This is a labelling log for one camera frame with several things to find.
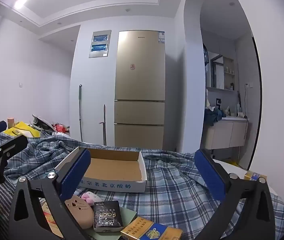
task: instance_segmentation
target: plaid bedsheet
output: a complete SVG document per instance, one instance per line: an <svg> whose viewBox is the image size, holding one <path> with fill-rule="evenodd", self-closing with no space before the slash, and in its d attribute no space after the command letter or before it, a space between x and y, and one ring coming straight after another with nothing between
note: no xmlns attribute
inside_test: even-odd
<svg viewBox="0 0 284 240"><path fill-rule="evenodd" d="M0 144L11 137L1 133ZM7 183L0 185L0 213L3 223L7 223L8 202L13 196L13 185L20 176L40 179L46 176L76 147L118 149L126 151L141 150L146 164L148 182L145 193L119 193L91 190L104 200L118 200L120 206L135 210L139 216L170 227L183 230L182 240L194 239L212 217L219 205L213 200L205 187L198 170L194 166L194 153L176 153L138 148L115 148L75 141L64 136L29 138L25 150L8 161L5 169ZM88 191L78 188L77 195ZM284 234L284 203L279 196L271 194L275 212L276 239ZM244 201L239 202L237 210L229 223L225 235L232 232L239 218Z"/></svg>

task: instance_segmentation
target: pink plush toy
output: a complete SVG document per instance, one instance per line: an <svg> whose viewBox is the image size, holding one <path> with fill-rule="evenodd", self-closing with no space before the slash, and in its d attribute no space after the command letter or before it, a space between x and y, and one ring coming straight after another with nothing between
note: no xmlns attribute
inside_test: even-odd
<svg viewBox="0 0 284 240"><path fill-rule="evenodd" d="M88 191L87 193L84 193L81 196L82 199L84 199L86 201L86 203L88 203L90 206L94 206L94 202L101 202L102 199L95 195L94 193Z"/></svg>

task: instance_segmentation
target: screw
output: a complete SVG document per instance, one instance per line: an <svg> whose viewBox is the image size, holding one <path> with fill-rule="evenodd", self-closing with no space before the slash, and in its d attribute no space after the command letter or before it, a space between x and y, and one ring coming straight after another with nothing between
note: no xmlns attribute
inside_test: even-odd
<svg viewBox="0 0 284 240"><path fill-rule="evenodd" d="M22 177L19 178L19 182L24 182L24 181L26 181L26 177L25 176L22 176Z"/></svg>
<svg viewBox="0 0 284 240"><path fill-rule="evenodd" d="M231 179L237 179L237 178L238 178L238 175L235 174L235 173L230 173L230 174L229 174L229 177L230 177Z"/></svg>
<svg viewBox="0 0 284 240"><path fill-rule="evenodd" d="M47 177L49 178L49 179L53 179L53 178L55 178L55 176L56 176L56 173L55 172L50 172L48 175L47 175Z"/></svg>
<svg viewBox="0 0 284 240"><path fill-rule="evenodd" d="M259 177L259 182L261 182L261 183L266 183L266 180L265 180L264 177Z"/></svg>

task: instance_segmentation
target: refrigerator door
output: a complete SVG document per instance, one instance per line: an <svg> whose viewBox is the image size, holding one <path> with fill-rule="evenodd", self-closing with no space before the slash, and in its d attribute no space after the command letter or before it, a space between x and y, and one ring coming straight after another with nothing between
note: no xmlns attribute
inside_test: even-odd
<svg viewBox="0 0 284 240"><path fill-rule="evenodd" d="M115 147L162 149L163 126L115 124Z"/></svg>
<svg viewBox="0 0 284 240"><path fill-rule="evenodd" d="M115 101L114 122L122 124L164 125L164 103Z"/></svg>
<svg viewBox="0 0 284 240"><path fill-rule="evenodd" d="M119 32L116 100L165 100L165 45L158 31Z"/></svg>

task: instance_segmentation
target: ceiling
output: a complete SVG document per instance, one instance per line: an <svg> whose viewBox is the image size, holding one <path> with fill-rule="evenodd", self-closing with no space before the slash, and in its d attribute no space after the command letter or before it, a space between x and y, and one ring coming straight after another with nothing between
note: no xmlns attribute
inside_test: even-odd
<svg viewBox="0 0 284 240"><path fill-rule="evenodd" d="M53 44L56 47L63 49L64 51L67 51L73 55L79 30L80 25L73 26L41 37L40 40L49 44Z"/></svg>
<svg viewBox="0 0 284 240"><path fill-rule="evenodd" d="M16 9L16 0L0 0L0 15L37 34L40 40L74 53L83 21L123 15L173 18L180 1L28 0L22 8ZM230 39L249 30L238 0L204 0L200 23L202 29Z"/></svg>
<svg viewBox="0 0 284 240"><path fill-rule="evenodd" d="M40 35L79 22L122 15L174 17L181 0L0 0L0 15Z"/></svg>
<svg viewBox="0 0 284 240"><path fill-rule="evenodd" d="M232 40L251 30L238 0L204 0L200 25L206 31Z"/></svg>

